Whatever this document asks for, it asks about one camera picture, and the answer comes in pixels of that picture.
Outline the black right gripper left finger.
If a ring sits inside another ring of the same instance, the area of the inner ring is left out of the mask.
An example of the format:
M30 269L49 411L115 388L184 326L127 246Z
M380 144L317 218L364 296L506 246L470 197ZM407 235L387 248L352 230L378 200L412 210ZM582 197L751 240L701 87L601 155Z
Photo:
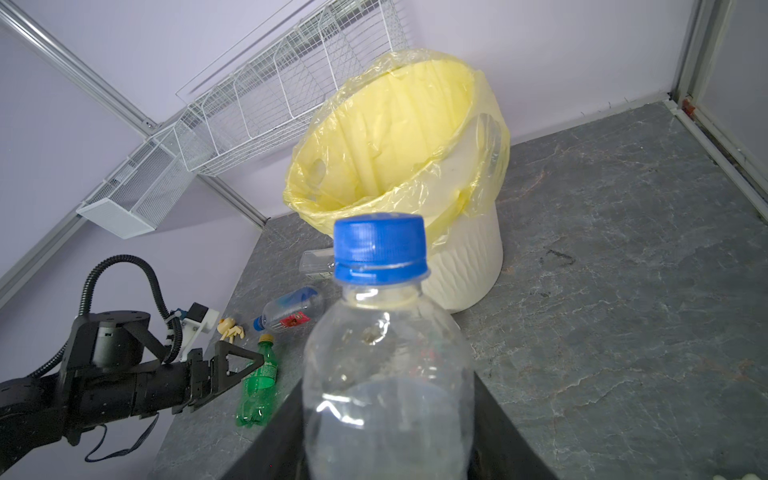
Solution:
M223 474L226 480L307 479L302 381L285 398L269 424Z

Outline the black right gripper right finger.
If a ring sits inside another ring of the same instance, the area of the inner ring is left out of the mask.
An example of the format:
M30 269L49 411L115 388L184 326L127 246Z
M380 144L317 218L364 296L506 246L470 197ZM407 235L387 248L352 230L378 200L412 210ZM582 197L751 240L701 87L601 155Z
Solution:
M467 478L558 479L477 374L474 375L474 437Z

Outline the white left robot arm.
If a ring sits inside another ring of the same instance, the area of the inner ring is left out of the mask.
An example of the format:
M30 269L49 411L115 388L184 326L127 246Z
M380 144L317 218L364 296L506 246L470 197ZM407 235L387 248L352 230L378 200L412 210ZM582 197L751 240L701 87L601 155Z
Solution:
M140 268L169 337L149 330L151 317L136 310L94 313L98 279L111 266ZM87 276L78 314L62 348L43 366L1 385L1 469L32 450L130 417L156 423L164 410L196 411L256 371L262 354L219 341L210 359L201 349L182 352L182 322L164 301L152 267L134 255L116 255Z

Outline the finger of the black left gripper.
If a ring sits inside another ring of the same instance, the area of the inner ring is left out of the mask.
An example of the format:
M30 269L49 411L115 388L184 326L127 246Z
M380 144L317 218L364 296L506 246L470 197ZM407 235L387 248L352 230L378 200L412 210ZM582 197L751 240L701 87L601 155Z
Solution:
M248 375L264 365L264 355L227 341L217 341L208 361L205 403L238 386Z

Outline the clear bottle blue cap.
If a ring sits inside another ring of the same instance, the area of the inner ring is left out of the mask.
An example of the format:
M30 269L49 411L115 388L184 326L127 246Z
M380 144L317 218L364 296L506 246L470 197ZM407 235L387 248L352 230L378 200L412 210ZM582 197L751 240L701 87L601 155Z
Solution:
M304 446L314 479L464 479L474 437L472 350L422 288L424 221L334 226L340 298L304 350Z

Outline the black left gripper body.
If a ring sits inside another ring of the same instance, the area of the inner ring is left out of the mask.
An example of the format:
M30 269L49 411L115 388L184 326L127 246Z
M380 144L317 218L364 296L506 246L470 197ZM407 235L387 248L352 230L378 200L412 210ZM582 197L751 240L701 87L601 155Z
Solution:
M80 312L64 350L57 386L65 411L63 437L72 445L86 431L169 409L177 414L207 403L207 363L199 349L182 362L183 332L174 312L170 338L149 331L142 311Z

